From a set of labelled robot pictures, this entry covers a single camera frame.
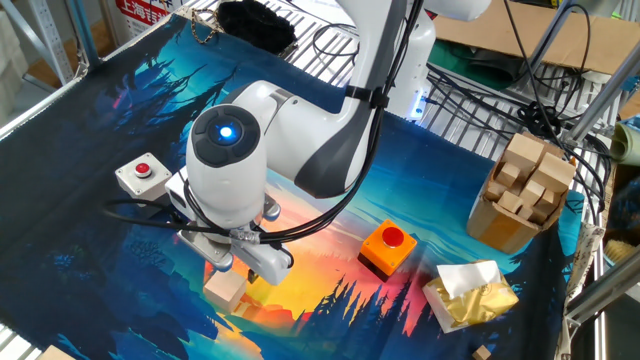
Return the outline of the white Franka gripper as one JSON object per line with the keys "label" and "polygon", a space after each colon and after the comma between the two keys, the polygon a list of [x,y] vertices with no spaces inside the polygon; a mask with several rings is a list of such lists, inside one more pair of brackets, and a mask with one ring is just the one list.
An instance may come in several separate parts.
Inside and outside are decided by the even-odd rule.
{"label": "white Franka gripper", "polygon": [[[166,193],[174,207],[189,219],[189,225],[203,226],[203,223],[199,223],[196,214],[187,204],[184,195],[184,180],[186,179],[187,171],[183,167],[165,184]],[[178,235],[191,249],[210,262],[217,270],[230,270],[233,264],[232,257],[237,257],[250,268],[247,276],[250,284],[261,277],[271,285],[279,285],[291,270],[292,256],[286,246],[277,249],[276,245],[251,244],[247,241],[230,240],[217,234],[193,230],[180,230]]]}

